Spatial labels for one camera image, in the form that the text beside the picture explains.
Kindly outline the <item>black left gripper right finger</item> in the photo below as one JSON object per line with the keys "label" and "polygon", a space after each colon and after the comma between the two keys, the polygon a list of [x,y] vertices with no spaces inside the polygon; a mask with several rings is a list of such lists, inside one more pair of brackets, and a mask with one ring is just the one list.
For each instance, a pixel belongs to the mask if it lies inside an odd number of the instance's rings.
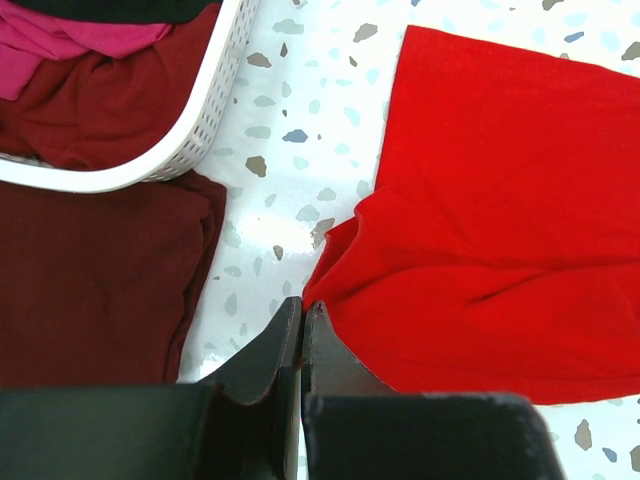
{"label": "black left gripper right finger", "polygon": [[303,427],[311,479],[391,479],[400,398],[334,330],[328,308],[306,313]]}

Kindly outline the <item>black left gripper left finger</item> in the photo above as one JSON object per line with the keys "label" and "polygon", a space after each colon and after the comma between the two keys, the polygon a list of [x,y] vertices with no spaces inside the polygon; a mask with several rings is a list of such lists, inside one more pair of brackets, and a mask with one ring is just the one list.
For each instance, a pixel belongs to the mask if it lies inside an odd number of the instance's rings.
{"label": "black left gripper left finger", "polygon": [[202,385],[214,389],[200,479],[295,479],[300,429],[301,299],[288,297],[264,330]]}

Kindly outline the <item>bright red t-shirt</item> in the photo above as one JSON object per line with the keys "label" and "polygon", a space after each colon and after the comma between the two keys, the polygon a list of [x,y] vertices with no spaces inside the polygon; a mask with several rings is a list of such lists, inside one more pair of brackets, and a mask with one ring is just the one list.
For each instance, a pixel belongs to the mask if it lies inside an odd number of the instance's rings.
{"label": "bright red t-shirt", "polygon": [[411,26],[375,187],[303,303],[397,391],[639,390],[639,81]]}

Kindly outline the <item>folded dark maroon t-shirt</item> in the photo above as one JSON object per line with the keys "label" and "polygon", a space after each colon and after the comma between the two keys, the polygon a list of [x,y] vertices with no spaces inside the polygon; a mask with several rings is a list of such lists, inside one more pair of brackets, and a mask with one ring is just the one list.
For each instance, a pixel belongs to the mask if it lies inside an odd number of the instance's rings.
{"label": "folded dark maroon t-shirt", "polygon": [[94,195],[3,184],[2,387],[174,382],[226,200],[193,172]]}

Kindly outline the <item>dark red t-shirt in basket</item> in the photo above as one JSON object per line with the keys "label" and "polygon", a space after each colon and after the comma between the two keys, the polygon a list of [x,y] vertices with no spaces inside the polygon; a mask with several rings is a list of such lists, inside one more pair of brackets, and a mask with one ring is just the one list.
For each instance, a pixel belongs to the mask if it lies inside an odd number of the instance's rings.
{"label": "dark red t-shirt in basket", "polygon": [[1,103],[1,150],[62,169],[104,170],[150,150],[191,94],[219,6],[123,59],[100,53],[43,61]]}

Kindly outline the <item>white perforated laundry basket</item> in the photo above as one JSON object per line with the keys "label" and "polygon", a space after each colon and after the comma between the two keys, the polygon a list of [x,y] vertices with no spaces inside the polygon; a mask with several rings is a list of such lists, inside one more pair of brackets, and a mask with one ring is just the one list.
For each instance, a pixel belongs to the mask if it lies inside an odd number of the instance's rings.
{"label": "white perforated laundry basket", "polygon": [[37,189],[97,194],[139,182],[168,181],[194,168],[212,146],[259,5],[255,0],[222,3],[181,115],[144,154],[110,169],[74,171],[2,153],[1,180]]}

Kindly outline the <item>black t-shirt in basket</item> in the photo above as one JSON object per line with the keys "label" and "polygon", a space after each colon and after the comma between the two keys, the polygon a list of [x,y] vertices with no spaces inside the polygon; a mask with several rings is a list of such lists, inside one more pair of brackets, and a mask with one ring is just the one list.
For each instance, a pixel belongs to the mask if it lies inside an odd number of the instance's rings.
{"label": "black t-shirt in basket", "polygon": [[184,23],[196,18],[211,0],[16,0],[10,4],[73,21],[120,24]]}

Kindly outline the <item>pink t-shirt in basket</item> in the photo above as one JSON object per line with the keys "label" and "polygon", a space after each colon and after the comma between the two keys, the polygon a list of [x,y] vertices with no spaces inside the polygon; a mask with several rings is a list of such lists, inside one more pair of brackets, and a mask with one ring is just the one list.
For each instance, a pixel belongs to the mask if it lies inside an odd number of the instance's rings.
{"label": "pink t-shirt in basket", "polygon": [[125,58],[163,39],[172,26],[67,20],[1,3],[1,98],[13,101],[44,60],[64,61],[97,52]]}

